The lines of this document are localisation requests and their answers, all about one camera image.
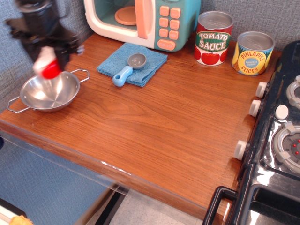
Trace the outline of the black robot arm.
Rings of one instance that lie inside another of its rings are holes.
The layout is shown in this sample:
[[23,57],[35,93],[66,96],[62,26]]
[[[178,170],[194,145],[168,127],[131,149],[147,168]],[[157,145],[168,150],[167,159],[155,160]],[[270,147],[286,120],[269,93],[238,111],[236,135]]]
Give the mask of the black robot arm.
[[15,4],[22,17],[5,20],[12,37],[21,41],[33,62],[38,59],[42,47],[54,48],[58,65],[64,71],[70,54],[81,49],[78,36],[61,25],[56,1],[16,0]]

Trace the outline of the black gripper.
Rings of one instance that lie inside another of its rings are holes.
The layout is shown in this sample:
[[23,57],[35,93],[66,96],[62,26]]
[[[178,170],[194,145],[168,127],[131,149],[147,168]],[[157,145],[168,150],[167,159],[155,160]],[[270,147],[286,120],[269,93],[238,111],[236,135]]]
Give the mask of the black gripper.
[[9,18],[5,24],[11,36],[21,41],[32,62],[38,59],[41,48],[49,46],[54,52],[61,70],[65,70],[70,54],[83,53],[78,36],[64,28],[56,4],[17,4],[20,18]]

